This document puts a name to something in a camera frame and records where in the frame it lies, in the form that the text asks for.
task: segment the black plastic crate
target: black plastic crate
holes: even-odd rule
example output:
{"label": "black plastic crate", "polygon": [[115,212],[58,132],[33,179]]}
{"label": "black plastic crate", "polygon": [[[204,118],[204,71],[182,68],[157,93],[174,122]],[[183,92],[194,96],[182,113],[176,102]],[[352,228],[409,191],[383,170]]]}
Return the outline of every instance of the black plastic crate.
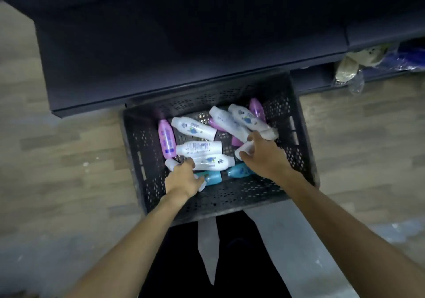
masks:
{"label": "black plastic crate", "polygon": [[[311,184],[318,184],[303,114],[289,75],[249,75],[140,99],[139,105],[123,111],[124,140],[136,192],[145,213],[150,212],[165,194],[164,180],[168,175],[158,137],[158,121],[188,116],[207,123],[212,106],[226,107],[235,103],[247,107],[252,97],[262,103],[267,123],[278,129],[280,136],[276,143],[286,151],[291,166]],[[178,145],[188,140],[200,140],[176,129],[174,135]],[[234,155],[236,147],[230,145],[230,134],[218,131],[215,140],[223,142],[225,154]],[[191,198],[178,213],[174,224],[288,199],[279,186],[257,175],[228,179],[222,172],[222,177],[223,182],[207,186]]]}

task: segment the hand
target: hand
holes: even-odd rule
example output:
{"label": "hand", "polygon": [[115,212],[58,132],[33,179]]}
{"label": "hand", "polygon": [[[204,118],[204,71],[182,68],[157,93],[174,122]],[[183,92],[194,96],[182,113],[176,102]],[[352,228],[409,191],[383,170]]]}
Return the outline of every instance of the hand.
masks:
{"label": "hand", "polygon": [[254,152],[250,156],[241,151],[240,155],[253,172],[274,182],[282,175],[295,172],[286,159],[285,151],[274,141],[263,139],[258,131],[253,131],[248,140],[254,141]]}
{"label": "hand", "polygon": [[194,167],[193,159],[187,158],[183,164],[176,166],[165,179],[165,192],[177,196],[179,200],[183,201],[183,205],[198,192],[204,182],[204,177],[195,179],[192,170]]}

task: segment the person's left arm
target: person's left arm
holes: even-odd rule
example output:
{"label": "person's left arm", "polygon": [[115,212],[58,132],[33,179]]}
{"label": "person's left arm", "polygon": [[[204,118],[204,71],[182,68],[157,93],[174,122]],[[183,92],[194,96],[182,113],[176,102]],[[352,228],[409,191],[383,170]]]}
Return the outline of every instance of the person's left arm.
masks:
{"label": "person's left arm", "polygon": [[165,179],[166,195],[69,292],[66,298],[135,298],[173,219],[204,181],[195,179],[188,158]]}

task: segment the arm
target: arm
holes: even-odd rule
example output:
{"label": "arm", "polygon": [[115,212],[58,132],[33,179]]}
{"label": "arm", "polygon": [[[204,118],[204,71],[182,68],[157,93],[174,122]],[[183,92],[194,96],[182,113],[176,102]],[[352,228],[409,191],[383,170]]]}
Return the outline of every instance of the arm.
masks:
{"label": "arm", "polygon": [[286,191],[360,297],[425,297],[425,272],[293,170],[283,149],[251,134],[247,166]]}
{"label": "arm", "polygon": [[198,191],[204,178],[193,177],[188,158],[165,179],[166,195],[77,283],[67,298],[135,298],[174,217]]}

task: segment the pink bottle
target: pink bottle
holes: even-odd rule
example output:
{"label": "pink bottle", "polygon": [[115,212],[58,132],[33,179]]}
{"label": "pink bottle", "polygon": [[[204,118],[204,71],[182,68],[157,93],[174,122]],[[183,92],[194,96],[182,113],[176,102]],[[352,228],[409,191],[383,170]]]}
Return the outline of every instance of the pink bottle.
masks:
{"label": "pink bottle", "polygon": [[263,106],[261,105],[260,101],[258,101],[258,99],[251,99],[249,102],[249,110],[254,114],[254,116],[266,122]]}
{"label": "pink bottle", "polygon": [[158,134],[165,159],[176,157],[176,139],[174,138],[173,128],[166,119],[159,122]]}
{"label": "pink bottle", "polygon": [[[217,129],[217,130],[219,130],[219,131],[224,131],[224,132],[226,132],[226,130],[224,130],[222,127],[220,127],[218,124],[216,124],[216,123],[214,122],[214,119],[213,119],[213,118],[209,118],[209,119],[208,119],[208,123],[209,123],[209,125],[210,125],[211,127],[215,128],[215,129]],[[242,145],[243,145],[243,142],[242,142],[242,141],[240,141],[239,139],[237,139],[235,136],[232,136],[232,146],[240,147],[240,146],[242,146]]]}

